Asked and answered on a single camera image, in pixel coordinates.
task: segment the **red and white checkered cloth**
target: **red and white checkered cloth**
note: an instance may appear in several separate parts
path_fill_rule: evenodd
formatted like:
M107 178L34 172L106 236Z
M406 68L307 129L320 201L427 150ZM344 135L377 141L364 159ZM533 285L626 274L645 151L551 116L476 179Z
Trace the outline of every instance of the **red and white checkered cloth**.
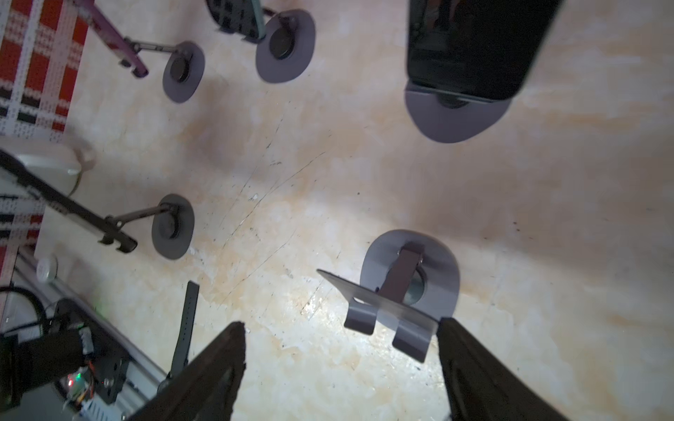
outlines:
M87 28L69 0L0 0L0 135L62 140ZM43 203L0 191L0 285L43 214Z

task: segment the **round metal disc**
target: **round metal disc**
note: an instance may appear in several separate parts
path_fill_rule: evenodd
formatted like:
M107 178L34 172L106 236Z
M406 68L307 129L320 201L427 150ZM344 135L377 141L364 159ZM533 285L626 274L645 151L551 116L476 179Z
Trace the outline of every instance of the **round metal disc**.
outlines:
M188 62L189 73L182 82L178 82L171 77L173 62L182 58L180 53L173 53L168 59L166 68L164 68L162 84L164 85L166 96L173 102L180 104L189 100L197 90L206 68L206 58L204 57L204 52L194 42L185 41L178 44L178 47L191 53L192 58Z
M283 14L297 18L298 26L293 51L281 60L272 55L269 43L273 33L281 27L278 16L274 16L267 22L267 36L257 45L255 52L257 74L270 84L288 82L300 76L309 66L316 41L316 26L311 15L300 9L284 11Z
M441 143L456 143L482 133L508 110L511 100L479 104L470 102L460 108L448 108L434 92L405 87L405 106L412 121L424 136Z
M417 269L423 279L421 298L410 307L440 320L451 317L459 295L459 269L452 252L443 244L418 232L407 230L389 231L372 242L361 269L361 286L376 291L384 284L386 275L398 258L398 251L408 242L424 245L423 261ZM418 286L410 285L408 293ZM377 320L395 330L398 320L379 310Z
M170 213L155 215L152 220L152 244L157 253L167 259L180 259L187 252L194 232L194 211L186 198L178 195L167 195L159 204L172 203L179 206L178 218ZM173 227L177 225L174 235Z

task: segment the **black phone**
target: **black phone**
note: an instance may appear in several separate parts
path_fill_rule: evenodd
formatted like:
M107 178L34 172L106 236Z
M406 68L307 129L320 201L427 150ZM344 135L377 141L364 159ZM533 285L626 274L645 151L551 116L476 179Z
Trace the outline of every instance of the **black phone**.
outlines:
M410 0L407 74L459 99L512 98L562 0Z

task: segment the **black smartphone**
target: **black smartphone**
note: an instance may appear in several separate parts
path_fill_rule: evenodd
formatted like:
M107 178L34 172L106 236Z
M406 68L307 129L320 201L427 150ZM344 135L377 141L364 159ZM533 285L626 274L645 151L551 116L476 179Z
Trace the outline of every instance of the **black smartphone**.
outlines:
M481 102L524 84L562 0L410 0L407 74Z

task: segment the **smartphone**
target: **smartphone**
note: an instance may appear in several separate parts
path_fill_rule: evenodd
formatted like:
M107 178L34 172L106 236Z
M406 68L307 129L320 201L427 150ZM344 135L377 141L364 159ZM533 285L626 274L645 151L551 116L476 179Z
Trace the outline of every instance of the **smartphone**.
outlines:
M512 98L562 0L410 0L407 74L459 99Z

